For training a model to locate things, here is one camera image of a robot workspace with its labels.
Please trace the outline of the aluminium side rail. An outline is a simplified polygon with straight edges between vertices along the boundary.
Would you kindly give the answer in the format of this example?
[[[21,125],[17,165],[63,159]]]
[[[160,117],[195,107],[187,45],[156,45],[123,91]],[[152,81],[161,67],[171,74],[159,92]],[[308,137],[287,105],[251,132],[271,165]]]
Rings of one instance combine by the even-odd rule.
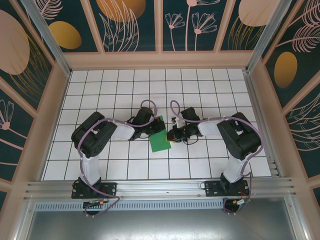
[[[247,72],[243,73],[244,81],[248,90],[249,98],[251,100],[253,112],[257,122],[258,129],[263,136],[264,140],[264,152],[270,168],[271,176],[282,178],[284,173],[282,171],[274,143],[271,139],[271,134],[267,124],[267,120],[262,108],[261,101],[258,96],[255,84],[250,74]]]

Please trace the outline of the dark panel with three flowers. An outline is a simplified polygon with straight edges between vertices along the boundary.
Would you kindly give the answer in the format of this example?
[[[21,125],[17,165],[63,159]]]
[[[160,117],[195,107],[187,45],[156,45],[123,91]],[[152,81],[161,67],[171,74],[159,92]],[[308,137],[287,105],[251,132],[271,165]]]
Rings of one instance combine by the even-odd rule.
[[[212,51],[227,0],[163,0],[163,50]]]

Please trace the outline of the aluminium corner post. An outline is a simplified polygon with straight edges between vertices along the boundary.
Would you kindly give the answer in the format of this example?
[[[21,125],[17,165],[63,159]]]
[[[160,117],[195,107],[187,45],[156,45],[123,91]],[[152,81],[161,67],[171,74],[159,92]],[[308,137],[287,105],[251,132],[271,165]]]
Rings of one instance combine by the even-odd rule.
[[[26,12],[34,22],[36,28],[43,36],[44,41],[47,43],[50,51],[53,53],[57,63],[62,68],[67,77],[70,77],[71,68],[60,48],[53,34],[51,33],[46,21],[41,16],[41,13],[33,0],[20,0]]]
[[[282,19],[286,15],[288,9],[290,8],[292,0],[279,0],[279,3],[275,7],[270,20],[265,26],[254,50],[245,66],[245,73],[250,75],[254,70],[257,63],[259,62],[264,50],[267,48],[268,43],[271,41],[273,35],[277,31]]]

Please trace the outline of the grey metal sheet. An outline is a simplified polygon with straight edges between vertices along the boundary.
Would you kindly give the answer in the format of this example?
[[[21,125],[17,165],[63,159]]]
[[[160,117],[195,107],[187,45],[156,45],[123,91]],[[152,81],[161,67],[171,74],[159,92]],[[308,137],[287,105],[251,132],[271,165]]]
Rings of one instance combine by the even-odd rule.
[[[27,240],[296,240],[287,216],[268,219],[212,210],[36,212]]]

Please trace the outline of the aluminium frame strut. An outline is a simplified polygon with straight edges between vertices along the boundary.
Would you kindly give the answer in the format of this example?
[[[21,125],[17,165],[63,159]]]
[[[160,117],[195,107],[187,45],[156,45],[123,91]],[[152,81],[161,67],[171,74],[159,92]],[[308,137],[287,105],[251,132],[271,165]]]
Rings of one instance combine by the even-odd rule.
[[[296,197],[284,198],[290,223],[296,240],[310,240],[309,229],[307,228],[302,210]]]
[[[27,240],[35,211],[33,201],[24,201],[14,228],[12,240]]]

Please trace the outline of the dark panel orange circle leaves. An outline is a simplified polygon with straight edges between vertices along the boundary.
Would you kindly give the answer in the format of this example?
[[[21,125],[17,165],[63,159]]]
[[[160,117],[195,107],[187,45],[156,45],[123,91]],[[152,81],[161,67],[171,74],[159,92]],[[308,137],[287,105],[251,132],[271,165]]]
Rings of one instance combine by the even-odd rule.
[[[156,50],[154,0],[89,0],[105,52]]]

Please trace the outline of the dark panel with cream circle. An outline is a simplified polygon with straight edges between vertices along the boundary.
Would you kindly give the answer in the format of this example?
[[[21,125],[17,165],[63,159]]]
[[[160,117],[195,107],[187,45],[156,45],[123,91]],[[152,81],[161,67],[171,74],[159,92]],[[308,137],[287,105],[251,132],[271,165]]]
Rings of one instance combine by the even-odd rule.
[[[279,0],[235,0],[222,41],[222,51],[252,51]]]

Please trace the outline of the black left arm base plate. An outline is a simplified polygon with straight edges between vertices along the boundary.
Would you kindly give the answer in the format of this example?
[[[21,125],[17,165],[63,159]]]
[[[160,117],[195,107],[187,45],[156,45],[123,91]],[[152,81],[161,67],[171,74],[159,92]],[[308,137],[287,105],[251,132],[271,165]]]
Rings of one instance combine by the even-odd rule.
[[[117,192],[117,184],[115,182],[101,182],[98,180],[93,188],[96,190],[108,194],[108,195],[116,195]],[[105,198],[103,194],[100,194],[94,190],[92,190],[81,178],[75,181],[72,184],[72,199],[101,199]]]

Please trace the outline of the aluminium mounting rail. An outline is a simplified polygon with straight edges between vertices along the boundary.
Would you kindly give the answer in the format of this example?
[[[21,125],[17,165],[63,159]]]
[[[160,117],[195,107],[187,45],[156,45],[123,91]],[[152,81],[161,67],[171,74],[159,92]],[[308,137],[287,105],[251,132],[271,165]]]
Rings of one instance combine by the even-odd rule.
[[[205,199],[204,179],[117,180],[116,195],[121,200]],[[72,180],[44,180],[27,184],[24,200],[70,201]],[[254,177],[252,198],[295,197],[297,191],[289,177]]]

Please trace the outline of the dark panel with leaf outlines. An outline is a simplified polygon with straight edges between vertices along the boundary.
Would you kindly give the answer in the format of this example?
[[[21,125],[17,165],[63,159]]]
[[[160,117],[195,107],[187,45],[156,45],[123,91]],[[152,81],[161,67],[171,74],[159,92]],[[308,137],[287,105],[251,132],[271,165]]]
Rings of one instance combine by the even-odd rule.
[[[285,117],[307,177],[320,175],[320,90],[312,90]]]

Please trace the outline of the dark panel with single flower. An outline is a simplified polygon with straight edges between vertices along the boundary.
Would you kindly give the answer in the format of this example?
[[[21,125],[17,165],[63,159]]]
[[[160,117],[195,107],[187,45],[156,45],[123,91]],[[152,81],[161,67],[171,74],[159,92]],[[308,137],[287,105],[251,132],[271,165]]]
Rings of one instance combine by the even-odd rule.
[[[0,89],[0,179],[13,180],[33,120]]]

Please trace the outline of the dark panel with golden lines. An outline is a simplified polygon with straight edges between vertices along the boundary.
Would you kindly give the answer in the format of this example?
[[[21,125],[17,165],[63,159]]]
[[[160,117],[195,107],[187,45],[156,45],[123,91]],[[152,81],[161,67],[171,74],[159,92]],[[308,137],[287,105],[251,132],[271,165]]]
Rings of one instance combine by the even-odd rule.
[[[52,68],[10,1],[0,0],[0,78],[37,110]]]

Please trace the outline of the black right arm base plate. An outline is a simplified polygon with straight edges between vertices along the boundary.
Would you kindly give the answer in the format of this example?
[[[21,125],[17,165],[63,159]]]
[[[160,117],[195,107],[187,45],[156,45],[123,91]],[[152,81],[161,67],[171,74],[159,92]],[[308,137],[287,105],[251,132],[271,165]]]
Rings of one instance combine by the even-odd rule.
[[[222,180],[205,181],[204,189],[207,197],[240,197],[250,193],[248,182],[243,179],[235,183]]]

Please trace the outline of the dark panel oval and feather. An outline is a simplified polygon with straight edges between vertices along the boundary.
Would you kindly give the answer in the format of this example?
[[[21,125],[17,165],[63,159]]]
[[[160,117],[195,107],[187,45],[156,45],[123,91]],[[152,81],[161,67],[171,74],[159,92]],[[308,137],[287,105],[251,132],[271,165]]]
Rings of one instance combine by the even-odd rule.
[[[320,0],[303,0],[265,66],[282,107],[320,71]]]

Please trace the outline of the dark panel golden oval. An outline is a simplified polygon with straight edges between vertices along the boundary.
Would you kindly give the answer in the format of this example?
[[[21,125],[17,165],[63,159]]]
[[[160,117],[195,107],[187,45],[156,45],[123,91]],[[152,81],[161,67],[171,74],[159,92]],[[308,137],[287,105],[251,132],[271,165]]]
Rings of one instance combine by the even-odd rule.
[[[95,53],[97,47],[81,0],[33,0],[64,53]]]

